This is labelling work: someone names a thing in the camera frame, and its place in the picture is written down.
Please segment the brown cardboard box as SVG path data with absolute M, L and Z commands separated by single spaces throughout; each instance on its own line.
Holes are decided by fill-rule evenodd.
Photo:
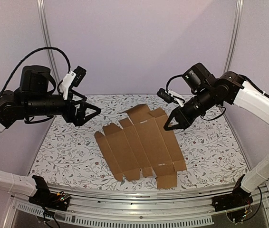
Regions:
M 166 112 L 139 104 L 125 113 L 119 125 L 110 123 L 94 134 L 113 177 L 137 181 L 155 175 L 157 189 L 176 188 L 178 172 L 187 167 L 174 132 L 164 129 Z

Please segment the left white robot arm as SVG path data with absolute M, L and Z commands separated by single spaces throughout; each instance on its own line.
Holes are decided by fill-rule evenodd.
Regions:
M 86 70 L 78 66 L 57 85 L 48 67 L 23 67 L 19 88 L 4 90 L 0 95 L 0 133 L 18 120 L 36 124 L 33 120 L 36 116 L 42 116 L 41 122 L 46 122 L 60 115 L 66 123 L 83 126 L 101 113 L 99 107 L 87 103 L 84 95 L 73 90 L 85 75 Z M 53 202 L 45 180 L 36 175 L 28 177 L 0 171 L 0 190 L 35 198 L 42 206 Z

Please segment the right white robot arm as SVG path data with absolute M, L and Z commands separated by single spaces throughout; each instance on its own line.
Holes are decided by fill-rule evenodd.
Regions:
M 192 98 L 188 101 L 169 88 L 170 83 L 178 78 L 191 90 Z M 224 104 L 248 112 L 269 128 L 269 95 L 247 76 L 232 71 L 215 77 L 202 63 L 197 63 L 184 73 L 172 76 L 157 95 L 167 103 L 177 104 L 164 124 L 166 131 L 185 130 L 196 118 Z M 232 192 L 224 195 L 224 200 L 228 200 L 232 207 L 238 207 L 257 187 L 269 180 L 269 152 L 264 155 L 255 167 L 237 180 Z

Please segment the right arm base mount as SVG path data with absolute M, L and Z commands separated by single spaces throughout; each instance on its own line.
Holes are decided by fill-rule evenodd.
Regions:
M 250 193 L 244 191 L 241 186 L 241 181 L 244 178 L 242 175 L 236 182 L 233 191 L 229 194 L 224 194 L 220 196 L 212 197 L 212 206 L 214 207 L 215 211 L 224 211 L 229 209 L 234 209 L 237 207 L 244 207 L 248 206 L 248 208 L 244 208 L 241 210 L 236 210 L 232 212 L 226 213 L 228 220 L 234 224 L 243 223 L 244 221 L 248 221 L 252 219 L 259 211 L 261 204 L 262 204 L 262 192 L 260 187 L 257 187 L 260 193 L 260 201 L 256 211 L 248 217 L 248 214 L 253 212 L 253 198 Z

